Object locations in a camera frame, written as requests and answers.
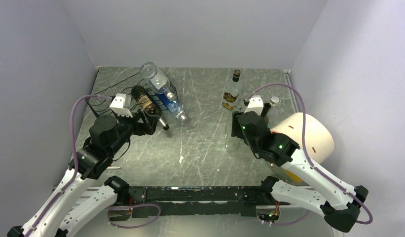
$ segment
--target cream-colored container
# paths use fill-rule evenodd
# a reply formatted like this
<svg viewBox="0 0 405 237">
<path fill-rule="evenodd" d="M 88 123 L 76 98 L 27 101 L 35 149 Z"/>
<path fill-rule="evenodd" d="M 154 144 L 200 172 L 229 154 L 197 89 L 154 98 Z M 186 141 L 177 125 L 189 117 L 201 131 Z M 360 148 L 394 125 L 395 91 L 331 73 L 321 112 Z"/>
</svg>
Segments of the cream-colored container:
<svg viewBox="0 0 405 237">
<path fill-rule="evenodd" d="M 334 140 L 330 132 L 317 119 L 306 114 L 305 145 L 308 155 L 317 163 L 323 162 L 334 150 Z M 275 133 L 284 133 L 302 147 L 302 113 L 295 113 L 271 129 Z M 295 182 L 302 181 L 298 176 L 285 170 Z"/>
</svg>

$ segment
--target plastic water bottle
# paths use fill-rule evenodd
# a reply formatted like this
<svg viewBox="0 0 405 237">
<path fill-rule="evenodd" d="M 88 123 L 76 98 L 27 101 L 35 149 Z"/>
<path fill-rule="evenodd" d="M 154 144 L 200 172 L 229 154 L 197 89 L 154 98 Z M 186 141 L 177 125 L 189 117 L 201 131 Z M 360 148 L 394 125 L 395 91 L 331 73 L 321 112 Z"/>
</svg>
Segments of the plastic water bottle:
<svg viewBox="0 0 405 237">
<path fill-rule="evenodd" d="M 140 67 L 140 76 L 156 94 L 164 94 L 169 101 L 176 100 L 169 89 L 169 79 L 153 62 L 146 62 Z"/>
<path fill-rule="evenodd" d="M 160 101 L 166 106 L 167 110 L 173 115 L 173 117 L 179 119 L 180 121 L 187 120 L 185 110 L 182 106 L 176 101 L 170 101 L 165 94 L 156 94 Z"/>
</svg>

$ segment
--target black metal wire basket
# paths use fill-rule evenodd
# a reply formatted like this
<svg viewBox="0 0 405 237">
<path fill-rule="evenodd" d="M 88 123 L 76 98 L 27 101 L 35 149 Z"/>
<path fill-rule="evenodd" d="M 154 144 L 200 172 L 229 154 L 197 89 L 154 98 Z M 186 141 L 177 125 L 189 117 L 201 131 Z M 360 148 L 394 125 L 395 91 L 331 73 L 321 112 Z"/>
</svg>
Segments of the black metal wire basket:
<svg viewBox="0 0 405 237">
<path fill-rule="evenodd" d="M 131 89 L 136 85 L 140 85 L 140 86 L 144 87 L 144 89 L 150 95 L 153 102 L 156 103 L 162 111 L 167 110 L 166 106 L 163 105 L 163 103 L 156 96 L 156 94 L 150 88 L 150 86 L 148 86 L 147 83 L 144 82 L 144 80 L 140 77 L 139 73 L 136 73 L 130 77 L 127 77 L 126 79 L 118 82 L 117 84 L 115 84 L 111 87 L 108 87 L 105 90 L 99 91 L 96 94 L 111 96 L 112 98 L 115 98 L 115 95 L 118 93 L 124 93 L 124 94 L 131 95 Z M 176 87 L 172 83 L 170 83 L 170 90 L 172 93 L 174 93 L 176 95 L 176 99 L 178 99 Z M 98 98 L 87 98 L 86 103 L 92 110 L 92 113 L 95 115 L 95 117 L 99 117 L 99 116 L 105 115 L 105 114 L 110 114 L 112 112 L 112 110 L 110 109 L 110 102 L 107 100 L 102 100 L 102 99 L 98 99 Z M 132 98 L 131 104 L 130 104 L 130 111 L 135 112 L 139 107 L 140 106 L 137 104 L 137 102 Z"/>
</svg>

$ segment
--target white wall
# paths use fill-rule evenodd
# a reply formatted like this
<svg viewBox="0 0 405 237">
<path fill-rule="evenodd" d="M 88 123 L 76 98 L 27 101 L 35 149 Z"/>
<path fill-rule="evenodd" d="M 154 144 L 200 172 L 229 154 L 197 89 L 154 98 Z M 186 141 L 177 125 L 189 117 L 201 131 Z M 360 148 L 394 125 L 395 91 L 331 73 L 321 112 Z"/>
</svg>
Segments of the white wall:
<svg viewBox="0 0 405 237">
<path fill-rule="evenodd" d="M 335 139 L 324 166 L 369 189 L 348 236 L 405 236 L 405 0 L 329 0 L 291 78 Z"/>
<path fill-rule="evenodd" d="M 95 74 L 59 0 L 0 1 L 0 237 L 29 220 L 62 178 L 70 110 Z"/>
<path fill-rule="evenodd" d="M 327 0 L 63 0 L 99 66 L 289 69 Z"/>
</svg>

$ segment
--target marble tabletop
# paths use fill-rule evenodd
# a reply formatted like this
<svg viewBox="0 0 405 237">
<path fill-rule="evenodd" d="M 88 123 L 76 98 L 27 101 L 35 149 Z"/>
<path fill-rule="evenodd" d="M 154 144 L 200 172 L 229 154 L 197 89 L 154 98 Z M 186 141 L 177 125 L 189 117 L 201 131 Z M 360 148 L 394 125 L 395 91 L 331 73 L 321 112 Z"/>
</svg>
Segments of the marble tabletop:
<svg viewBox="0 0 405 237">
<path fill-rule="evenodd" d="M 117 175 L 130 186 L 248 186 L 260 185 L 266 176 L 278 176 L 270 164 L 255 159 L 249 147 L 242 146 L 233 153 L 225 150 L 224 130 L 229 118 L 221 107 L 227 80 L 234 69 L 220 68 L 161 68 L 177 88 L 188 122 L 181 123 L 168 112 L 162 116 L 170 129 L 158 126 L 152 135 L 133 136 L 126 154 L 114 162 L 122 169 L 106 171 L 97 181 L 101 185 L 108 177 Z M 270 82 L 287 83 L 282 70 L 242 69 L 241 95 Z M 101 67 L 92 93 L 106 89 L 138 72 L 138 68 Z M 287 88 L 268 87 L 259 93 L 264 101 L 272 96 L 280 99 L 269 113 L 269 127 L 295 112 L 294 101 Z M 89 136 L 95 116 L 87 108 L 77 139 L 79 149 Z"/>
</svg>

